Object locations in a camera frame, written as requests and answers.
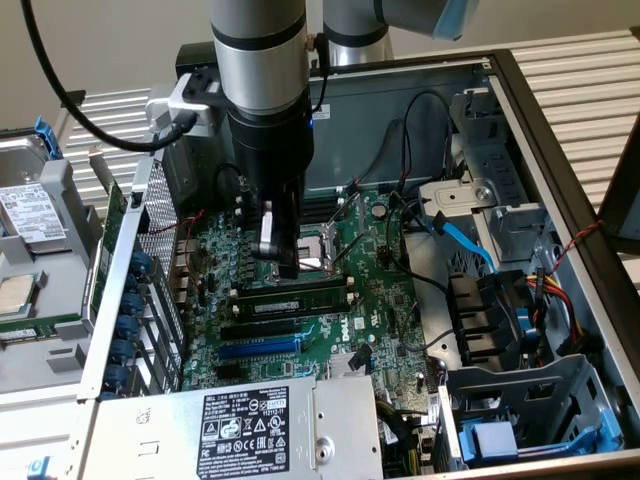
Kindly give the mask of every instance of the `blue pcie slot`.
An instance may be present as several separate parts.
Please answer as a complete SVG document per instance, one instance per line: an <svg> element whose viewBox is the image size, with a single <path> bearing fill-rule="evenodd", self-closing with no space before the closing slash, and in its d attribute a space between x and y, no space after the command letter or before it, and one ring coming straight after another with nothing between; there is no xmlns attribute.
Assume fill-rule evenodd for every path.
<svg viewBox="0 0 640 480"><path fill-rule="evenodd" d="M277 353L300 353L301 339L296 337L258 340L235 345L223 345L218 348L220 360L231 360L242 357L256 357L258 355L273 355Z"/></svg>

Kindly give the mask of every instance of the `motherboard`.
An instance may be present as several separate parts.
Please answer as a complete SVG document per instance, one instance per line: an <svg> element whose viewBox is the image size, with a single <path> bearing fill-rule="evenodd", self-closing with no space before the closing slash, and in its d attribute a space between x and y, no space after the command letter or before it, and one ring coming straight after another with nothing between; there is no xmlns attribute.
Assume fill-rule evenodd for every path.
<svg viewBox="0 0 640 480"><path fill-rule="evenodd" d="M232 212L193 228L177 252L182 286L196 284L185 288L181 303L189 338L183 390L351 375L349 361L368 346L360 372L372 376L377 396L397 408L427 409L435 371L399 338L401 331L406 344L424 344L413 280L381 254L388 248L389 197L356 195L335 198L335 219L302 226L296 281L251 257L255 232ZM336 245L339 252L329 254ZM263 340L266 331L286 332L279 339L296 350L268 353L274 340Z"/></svg>

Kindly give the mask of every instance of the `white wall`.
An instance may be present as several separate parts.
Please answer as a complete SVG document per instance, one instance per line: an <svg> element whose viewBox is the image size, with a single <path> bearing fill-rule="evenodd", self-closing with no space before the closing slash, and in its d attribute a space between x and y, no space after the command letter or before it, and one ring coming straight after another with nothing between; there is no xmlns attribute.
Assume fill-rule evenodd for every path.
<svg viewBox="0 0 640 480"><path fill-rule="evenodd" d="M33 0L51 61L67 90L90 92L174 80L180 45L211 39L206 0ZM310 31L321 0L307 0ZM392 30L395 54L579 35L640 25L640 0L480 0L454 44ZM31 50L17 0L0 0L0 128L54 121L59 102Z"/></svg>

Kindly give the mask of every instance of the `green circuit board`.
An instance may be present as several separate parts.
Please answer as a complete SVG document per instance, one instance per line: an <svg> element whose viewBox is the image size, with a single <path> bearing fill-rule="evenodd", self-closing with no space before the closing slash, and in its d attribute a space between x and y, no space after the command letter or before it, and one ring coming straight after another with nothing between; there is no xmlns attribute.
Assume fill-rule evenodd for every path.
<svg viewBox="0 0 640 480"><path fill-rule="evenodd" d="M392 401L397 408L426 410L426 385L420 392L416 387L416 375L426 372L426 358L423 354L403 352L399 348L397 335L397 328L406 328L404 339L407 344L424 343L422 325L412 315L415 303L413 280L394 270L393 266L385 269L377 257L378 246L387 244L386 222L374 219L371 214L371 207L379 204L388 207L387 195L378 195L375 191L363 192L359 201L349 206L343 220L336 222L343 246L362 233L363 225L365 230L365 235L338 262L338 271L334 271L334 274L347 274L355 280L356 301L351 311L298 319L299 330L311 332L303 342L300 353L233 361L218 359L218 348L229 343L221 340L220 328L237 324L229 306L231 278L242 278L254 233L238 231L228 216L220 215L208 219L207 223L203 222L200 230L192 233L192 236L206 246L209 256L215 256L216 261L205 259L200 262L198 273L205 277L214 273L216 287L213 292L207 291L205 307L196 306L198 295L195 289L187 296L183 321L189 350L183 374L183 390L303 376L315 376L320 380L327 378L332 361L346 361L362 343L368 342L373 349L371 376L376 394ZM397 237L397 223L392 221L394 237ZM301 236L314 235L319 227L305 226ZM247 286L256 288L274 284L270 263L257 261L255 271L255 279L248 282ZM302 274L304 279L329 276L319 271ZM390 309L393 309L396 317L395 330L389 328ZM243 372L241 379L223 380L216 376L216 367L229 363L240 365Z"/></svg>

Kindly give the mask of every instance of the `power supply label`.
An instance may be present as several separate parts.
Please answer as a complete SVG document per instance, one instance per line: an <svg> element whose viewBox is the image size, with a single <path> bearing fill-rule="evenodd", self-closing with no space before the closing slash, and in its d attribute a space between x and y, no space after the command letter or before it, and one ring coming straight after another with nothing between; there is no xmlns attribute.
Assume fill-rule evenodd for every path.
<svg viewBox="0 0 640 480"><path fill-rule="evenodd" d="M204 397L198 477L289 471L289 387Z"/></svg>
<svg viewBox="0 0 640 480"><path fill-rule="evenodd" d="M67 238L42 185L0 188L0 203L26 243Z"/></svg>

